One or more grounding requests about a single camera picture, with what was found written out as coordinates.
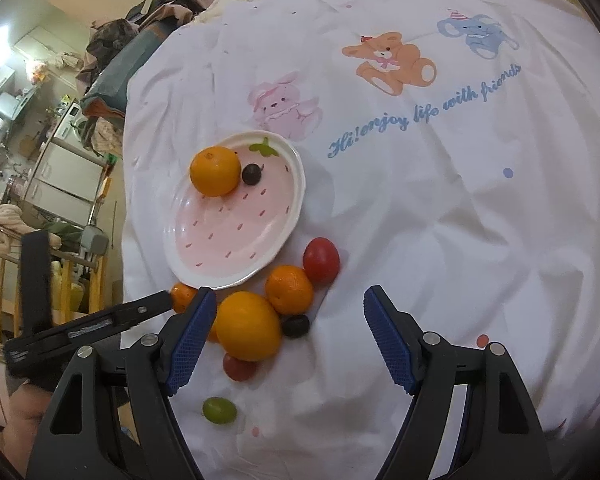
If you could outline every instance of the blanket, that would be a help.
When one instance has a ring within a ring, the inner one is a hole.
[[[318,236],[342,253],[307,337],[242,384],[207,344],[171,399],[207,479],[375,477],[410,403],[363,317],[375,284],[453,344],[503,343],[545,430],[598,416],[600,35],[570,2],[238,2],[170,36],[127,110],[128,300],[176,281],[162,242],[176,184],[200,149],[244,130],[290,139],[306,170],[273,264],[298,264]],[[269,270],[245,288],[262,292]],[[234,424],[201,416],[210,396],[237,405]],[[454,446],[445,437],[438,475]]]

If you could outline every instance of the green strawberry leaf design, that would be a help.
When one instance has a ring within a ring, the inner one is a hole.
[[[280,154],[275,149],[269,146],[269,137],[265,137],[264,139],[262,139],[262,143],[260,144],[252,144],[251,146],[249,146],[249,151],[260,152],[260,155],[264,157],[271,155],[280,156]]]

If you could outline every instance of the red cherry tomato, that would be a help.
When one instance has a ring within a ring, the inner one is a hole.
[[[313,283],[331,283],[340,272],[340,255],[327,238],[314,238],[304,250],[302,266]]]
[[[258,363],[250,361],[241,361],[235,357],[231,357],[229,354],[224,354],[222,359],[222,369],[224,373],[228,375],[230,379],[241,383],[242,381],[248,381],[258,371]]]

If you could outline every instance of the cherry tomato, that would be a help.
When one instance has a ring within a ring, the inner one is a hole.
[[[171,288],[171,301],[173,301],[173,309],[176,314],[182,314],[187,309],[197,291],[196,288],[181,282],[173,285]]]
[[[340,255],[327,238],[314,238],[304,250],[302,265],[313,283],[331,283],[340,272]]]
[[[241,361],[235,357],[231,357],[229,354],[224,354],[222,359],[222,368],[224,373],[228,375],[230,379],[241,383],[251,379],[258,371],[258,363],[250,361]]]

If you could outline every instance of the pink plate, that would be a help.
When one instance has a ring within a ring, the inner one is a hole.
[[[219,145],[234,150],[243,168],[259,165],[262,179],[240,180],[218,198],[200,194],[188,173],[181,179],[164,242],[173,273],[196,288],[239,285],[270,263],[298,223],[306,187],[298,152],[277,134],[244,132]]]

